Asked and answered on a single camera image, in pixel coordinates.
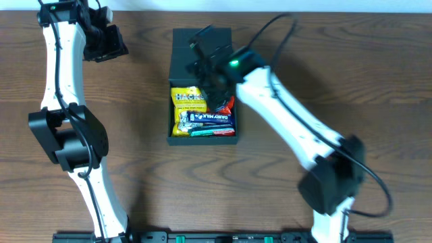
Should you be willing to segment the red Hacks candy bag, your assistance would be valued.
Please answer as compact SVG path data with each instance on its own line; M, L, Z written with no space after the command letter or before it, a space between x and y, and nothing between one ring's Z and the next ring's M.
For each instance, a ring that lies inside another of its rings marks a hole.
M223 115L230 115L231 121L232 121L232 131L231 132L214 132L213 136L234 136L236 134L235 131L235 121L234 121L234 115L232 112L232 108L234 106L234 97L231 97L230 100L222 107L218 108L216 110L216 113L223 114Z

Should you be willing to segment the yellow candy bag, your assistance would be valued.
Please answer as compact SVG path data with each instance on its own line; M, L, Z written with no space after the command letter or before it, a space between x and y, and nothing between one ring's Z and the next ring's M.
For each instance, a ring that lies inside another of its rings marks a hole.
M207 103L196 86L173 87L171 88L171 98L174 105L174 126L172 136L189 136L188 131L203 126L202 123L193 123L188 119L188 111L205 113Z

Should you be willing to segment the black gift box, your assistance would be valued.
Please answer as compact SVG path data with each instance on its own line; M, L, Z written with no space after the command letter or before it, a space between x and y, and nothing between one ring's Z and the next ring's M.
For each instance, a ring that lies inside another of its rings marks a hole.
M169 68L169 88L196 86L194 75L186 70L186 66L198 60L189 46L189 40L199 31L198 28L174 28L171 64ZM232 31L230 28L213 28L204 36L202 50L206 54L214 52L218 48L226 47L227 52L232 52ZM167 142L170 146L191 145L231 145L237 144L239 139L238 124L234 124L236 133L233 136L207 136L189 137L173 136L172 130L175 124L174 105L171 97L168 97L168 125Z

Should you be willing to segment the blue chocolate bar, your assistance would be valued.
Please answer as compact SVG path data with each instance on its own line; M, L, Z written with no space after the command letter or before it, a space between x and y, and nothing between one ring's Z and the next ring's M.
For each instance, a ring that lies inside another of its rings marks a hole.
M234 118L231 114L220 114L220 113L200 113L195 111L187 111L186 117L191 123L200 124L229 124L234 125Z

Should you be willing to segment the green candy bar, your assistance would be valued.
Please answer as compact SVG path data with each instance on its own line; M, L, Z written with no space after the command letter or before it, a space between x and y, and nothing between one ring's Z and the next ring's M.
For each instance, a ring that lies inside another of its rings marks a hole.
M195 136L233 136L236 133L230 125L215 125L193 128L189 131L191 137Z

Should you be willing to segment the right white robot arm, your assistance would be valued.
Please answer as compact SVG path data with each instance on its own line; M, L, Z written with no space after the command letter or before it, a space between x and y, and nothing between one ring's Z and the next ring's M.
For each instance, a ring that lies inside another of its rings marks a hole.
M288 144L306 170L298 184L313 209L311 235L316 242L344 242L348 215L365 175L362 142L344 138L307 110L279 81L273 67L249 46L205 45L214 35L211 26L199 30L189 45L198 57L188 66L212 112L232 97L256 111Z

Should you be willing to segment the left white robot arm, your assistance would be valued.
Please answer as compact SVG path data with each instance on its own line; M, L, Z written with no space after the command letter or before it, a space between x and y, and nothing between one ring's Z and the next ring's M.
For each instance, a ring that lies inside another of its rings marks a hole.
M86 106L82 64L128 54L108 7L87 0L41 3L37 13L47 47L47 81L40 111L28 125L50 161L77 185L94 231L57 233L54 242L132 242L129 218L107 170L109 140L104 125Z

